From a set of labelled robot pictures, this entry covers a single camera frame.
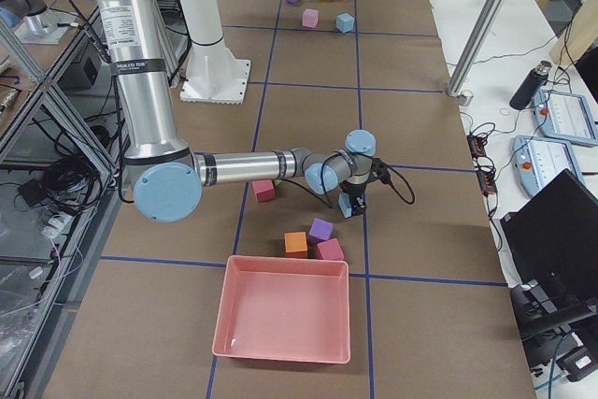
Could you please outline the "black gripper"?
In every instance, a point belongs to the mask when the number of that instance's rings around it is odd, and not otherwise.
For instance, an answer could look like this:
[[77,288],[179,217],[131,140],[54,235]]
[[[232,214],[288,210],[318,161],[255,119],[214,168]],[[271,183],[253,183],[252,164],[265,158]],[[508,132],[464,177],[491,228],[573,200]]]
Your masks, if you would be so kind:
[[340,183],[340,189],[351,199],[351,214],[353,217],[363,215],[367,204],[362,198],[366,186],[370,181],[372,161],[368,158],[357,158],[352,175]]

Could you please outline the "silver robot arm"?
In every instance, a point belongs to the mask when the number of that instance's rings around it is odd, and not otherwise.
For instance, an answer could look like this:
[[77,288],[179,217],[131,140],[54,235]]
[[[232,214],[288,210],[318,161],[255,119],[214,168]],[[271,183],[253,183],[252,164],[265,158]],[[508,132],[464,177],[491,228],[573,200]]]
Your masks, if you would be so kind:
[[74,19],[52,10],[45,0],[1,0],[1,20],[24,44],[58,45]]
[[[303,178],[317,194],[339,191],[347,217],[366,210],[364,192],[374,176],[375,137],[350,132],[328,155],[303,148],[235,154],[194,153],[178,134],[164,58],[164,27],[157,0],[94,0],[107,41],[110,69],[123,102],[135,206],[158,222],[194,212],[203,190],[218,183]],[[191,42],[185,101],[239,104],[250,63],[227,48],[217,0],[179,0]]]

